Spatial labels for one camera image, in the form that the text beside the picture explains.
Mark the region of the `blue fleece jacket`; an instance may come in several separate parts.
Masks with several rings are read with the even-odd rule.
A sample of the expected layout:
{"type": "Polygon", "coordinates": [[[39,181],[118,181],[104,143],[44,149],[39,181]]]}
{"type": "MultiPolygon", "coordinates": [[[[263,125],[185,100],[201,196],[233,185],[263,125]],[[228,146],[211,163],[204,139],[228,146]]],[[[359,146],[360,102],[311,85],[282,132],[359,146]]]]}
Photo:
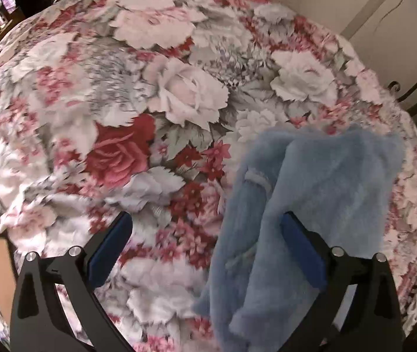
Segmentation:
{"type": "Polygon", "coordinates": [[[294,213],[329,246],[379,251],[402,167],[403,139],[351,126],[260,134],[243,158],[194,311],[211,320],[222,351],[276,351],[318,297],[281,233],[294,213]]]}

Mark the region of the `tan cardboard box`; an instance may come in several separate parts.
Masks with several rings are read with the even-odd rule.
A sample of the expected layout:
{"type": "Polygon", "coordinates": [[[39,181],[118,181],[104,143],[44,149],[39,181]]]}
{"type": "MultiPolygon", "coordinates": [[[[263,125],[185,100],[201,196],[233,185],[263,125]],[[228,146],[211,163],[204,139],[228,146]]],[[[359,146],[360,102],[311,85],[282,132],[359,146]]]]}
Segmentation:
{"type": "Polygon", "coordinates": [[[15,289],[16,276],[9,244],[0,237],[0,314],[8,326],[11,325],[15,289]]]}

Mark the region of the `floral bed cover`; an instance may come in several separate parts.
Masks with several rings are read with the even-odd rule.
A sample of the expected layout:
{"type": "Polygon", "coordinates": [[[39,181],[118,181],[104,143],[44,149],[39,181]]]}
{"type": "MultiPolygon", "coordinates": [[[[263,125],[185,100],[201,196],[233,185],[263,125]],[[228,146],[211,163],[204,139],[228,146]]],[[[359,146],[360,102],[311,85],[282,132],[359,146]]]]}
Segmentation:
{"type": "Polygon", "coordinates": [[[344,39],[268,0],[63,0],[0,42],[0,235],[21,264],[135,233],[97,292],[137,351],[215,351],[190,310],[247,147],[271,127],[399,133],[384,252],[417,322],[417,128],[344,39]]]}

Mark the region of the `white standing fan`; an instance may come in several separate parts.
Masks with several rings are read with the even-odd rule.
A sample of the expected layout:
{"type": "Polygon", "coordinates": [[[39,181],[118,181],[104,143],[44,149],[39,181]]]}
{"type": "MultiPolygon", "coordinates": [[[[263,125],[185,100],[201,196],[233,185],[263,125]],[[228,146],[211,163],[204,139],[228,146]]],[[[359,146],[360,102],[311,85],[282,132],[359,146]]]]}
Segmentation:
{"type": "Polygon", "coordinates": [[[350,40],[386,0],[367,0],[354,18],[342,30],[341,36],[350,40]]]}

